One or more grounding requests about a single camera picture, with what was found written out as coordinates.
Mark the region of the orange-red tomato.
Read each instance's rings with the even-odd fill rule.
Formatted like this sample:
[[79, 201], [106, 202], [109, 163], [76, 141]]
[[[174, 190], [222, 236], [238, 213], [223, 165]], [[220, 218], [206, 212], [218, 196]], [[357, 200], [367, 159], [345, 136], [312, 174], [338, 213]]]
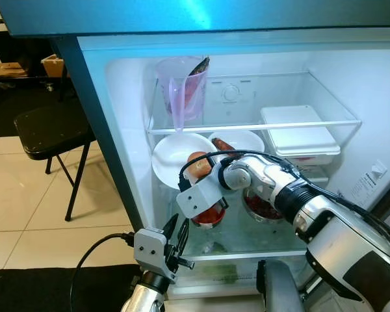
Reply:
[[199, 179], [207, 177], [212, 172], [212, 165], [209, 162], [209, 158], [203, 158], [196, 161], [186, 169], [186, 177], [191, 182], [197, 182]]

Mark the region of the white bowl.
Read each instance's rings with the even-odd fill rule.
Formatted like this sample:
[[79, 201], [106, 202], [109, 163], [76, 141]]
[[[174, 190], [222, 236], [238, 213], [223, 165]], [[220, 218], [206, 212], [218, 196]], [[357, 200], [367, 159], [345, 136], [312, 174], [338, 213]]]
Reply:
[[214, 152], [213, 143], [197, 133], [173, 134], [156, 143], [151, 154], [151, 169], [162, 184], [178, 190], [180, 169], [194, 152]]
[[216, 131], [207, 137], [210, 142], [213, 142], [216, 138], [235, 150], [266, 151], [265, 144], [260, 136], [249, 130]]

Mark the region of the glass fridge shelf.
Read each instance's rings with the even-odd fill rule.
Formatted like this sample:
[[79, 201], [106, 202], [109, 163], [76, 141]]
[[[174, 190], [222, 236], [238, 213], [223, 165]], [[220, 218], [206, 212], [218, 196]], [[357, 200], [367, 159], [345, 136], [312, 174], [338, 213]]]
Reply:
[[310, 71], [208, 75], [203, 110], [183, 133], [358, 127], [361, 120]]

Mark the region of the dark teal fridge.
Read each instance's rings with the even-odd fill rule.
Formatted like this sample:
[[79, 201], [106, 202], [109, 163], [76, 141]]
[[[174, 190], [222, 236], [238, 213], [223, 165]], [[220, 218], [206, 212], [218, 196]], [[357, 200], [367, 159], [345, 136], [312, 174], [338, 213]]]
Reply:
[[[305, 178], [350, 200], [390, 226], [390, 0], [0, 0], [12, 36], [47, 38], [64, 59], [83, 112], [108, 163], [132, 231], [163, 230], [178, 214], [176, 196], [151, 169], [161, 139], [176, 133], [166, 112], [155, 66], [170, 57], [210, 57], [208, 75], [308, 71], [361, 120], [358, 127], [327, 127], [341, 147], [330, 164], [291, 164]], [[278, 157], [263, 130], [249, 130]], [[209, 137], [212, 133], [197, 133]], [[194, 152], [220, 171], [226, 151]], [[304, 255], [312, 277], [310, 312], [368, 312], [339, 295], [307, 260], [307, 245], [285, 219], [254, 220], [245, 189], [224, 188], [229, 207], [219, 223], [226, 253], [187, 261], [264, 255]]]

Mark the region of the clear crisper drawer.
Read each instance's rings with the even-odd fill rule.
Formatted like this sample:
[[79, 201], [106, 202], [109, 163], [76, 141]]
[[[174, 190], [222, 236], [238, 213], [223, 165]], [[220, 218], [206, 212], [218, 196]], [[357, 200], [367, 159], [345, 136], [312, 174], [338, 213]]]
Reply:
[[[251, 257], [238, 259], [201, 259], [197, 261], [193, 270], [181, 268], [178, 271], [176, 283], [170, 286], [168, 294], [174, 298], [197, 298], [224, 295], [255, 294], [255, 277], [257, 276], [257, 263], [264, 259], [283, 261], [290, 267], [296, 283], [304, 283], [311, 279], [312, 269], [304, 255], [291, 253], [290, 255], [276, 257]], [[245, 274], [246, 279], [238, 283], [218, 283], [213, 280], [208, 267], [213, 265], [237, 265]]]

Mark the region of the glass bowl of red food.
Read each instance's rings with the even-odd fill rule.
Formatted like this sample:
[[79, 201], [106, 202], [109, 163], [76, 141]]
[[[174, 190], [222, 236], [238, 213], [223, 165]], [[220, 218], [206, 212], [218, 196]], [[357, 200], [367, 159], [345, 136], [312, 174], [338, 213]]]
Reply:
[[225, 209], [215, 204], [190, 220], [191, 229], [187, 253], [191, 255], [209, 255], [228, 252], [227, 247], [218, 241], [220, 232], [216, 229], [224, 219]]

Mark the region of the green vegetables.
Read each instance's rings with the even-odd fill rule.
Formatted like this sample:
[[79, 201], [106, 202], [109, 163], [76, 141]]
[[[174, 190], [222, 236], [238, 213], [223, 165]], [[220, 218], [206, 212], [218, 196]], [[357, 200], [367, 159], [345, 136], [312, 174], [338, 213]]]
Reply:
[[207, 268], [207, 273], [210, 273], [213, 280], [218, 283], [238, 283], [248, 279], [237, 265], [232, 264], [210, 266]]

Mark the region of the red sausage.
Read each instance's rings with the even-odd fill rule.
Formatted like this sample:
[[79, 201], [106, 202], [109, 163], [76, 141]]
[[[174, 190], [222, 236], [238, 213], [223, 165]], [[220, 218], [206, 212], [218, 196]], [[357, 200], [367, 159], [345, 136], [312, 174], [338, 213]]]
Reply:
[[215, 146], [215, 148], [219, 151], [231, 151], [235, 149], [232, 145], [225, 142], [225, 140], [222, 140], [218, 137], [212, 138], [211, 142], [213, 143], [213, 146]]

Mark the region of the purple measuring jug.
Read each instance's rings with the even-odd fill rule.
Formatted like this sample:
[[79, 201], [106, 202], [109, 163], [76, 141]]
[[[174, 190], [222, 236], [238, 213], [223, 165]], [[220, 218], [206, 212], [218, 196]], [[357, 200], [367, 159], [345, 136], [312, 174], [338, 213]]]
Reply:
[[170, 57], [155, 66], [166, 112], [172, 128], [182, 133], [187, 122], [203, 116], [210, 57]]

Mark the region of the black floor mat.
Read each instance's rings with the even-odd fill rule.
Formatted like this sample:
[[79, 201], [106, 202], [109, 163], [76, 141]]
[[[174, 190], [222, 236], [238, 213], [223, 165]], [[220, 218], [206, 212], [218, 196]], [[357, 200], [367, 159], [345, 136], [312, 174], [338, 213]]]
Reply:
[[[74, 268], [0, 270], [0, 312], [68, 312]], [[120, 312], [141, 273], [138, 265], [80, 268], [73, 312]]]

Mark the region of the black folding stool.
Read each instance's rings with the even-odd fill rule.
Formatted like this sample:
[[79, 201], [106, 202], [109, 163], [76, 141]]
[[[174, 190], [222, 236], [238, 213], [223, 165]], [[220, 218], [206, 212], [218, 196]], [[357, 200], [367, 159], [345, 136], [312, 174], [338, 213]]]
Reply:
[[[29, 158], [47, 161], [45, 172], [51, 173], [53, 159], [62, 168], [72, 194], [64, 219], [72, 220], [73, 208], [78, 196], [79, 185], [85, 172], [91, 143], [95, 136], [82, 108], [40, 107], [23, 112], [14, 119], [19, 141]], [[78, 170], [70, 175], [61, 155], [75, 148], [82, 148]]]

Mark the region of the white lidded container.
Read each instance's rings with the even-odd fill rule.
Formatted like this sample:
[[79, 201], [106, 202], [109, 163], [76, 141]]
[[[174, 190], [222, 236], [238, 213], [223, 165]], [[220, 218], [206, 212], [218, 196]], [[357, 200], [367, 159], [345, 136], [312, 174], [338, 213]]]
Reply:
[[[267, 125], [322, 121], [310, 106], [263, 107], [260, 114]], [[327, 127], [273, 128], [261, 133], [278, 157], [294, 164], [330, 164], [341, 154], [341, 147]]]

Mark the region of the black gym mat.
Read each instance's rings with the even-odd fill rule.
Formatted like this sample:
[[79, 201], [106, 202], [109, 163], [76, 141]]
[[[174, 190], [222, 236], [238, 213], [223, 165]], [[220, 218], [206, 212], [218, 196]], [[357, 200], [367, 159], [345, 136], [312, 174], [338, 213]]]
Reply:
[[0, 79], [0, 137], [17, 136], [14, 119], [57, 103], [62, 84], [54, 79]]

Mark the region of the small cardboard box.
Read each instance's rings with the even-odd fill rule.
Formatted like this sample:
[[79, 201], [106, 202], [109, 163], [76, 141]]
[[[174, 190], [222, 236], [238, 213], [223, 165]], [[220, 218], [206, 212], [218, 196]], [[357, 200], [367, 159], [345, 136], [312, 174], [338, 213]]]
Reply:
[[41, 60], [41, 65], [47, 74], [47, 77], [59, 78], [64, 74], [65, 64], [64, 59], [52, 54]]

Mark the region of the wooden box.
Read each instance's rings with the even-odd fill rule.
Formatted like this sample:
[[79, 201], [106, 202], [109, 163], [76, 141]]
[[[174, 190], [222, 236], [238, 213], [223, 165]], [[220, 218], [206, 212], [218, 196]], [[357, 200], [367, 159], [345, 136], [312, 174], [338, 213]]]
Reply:
[[19, 62], [0, 63], [0, 79], [26, 77], [27, 72]]

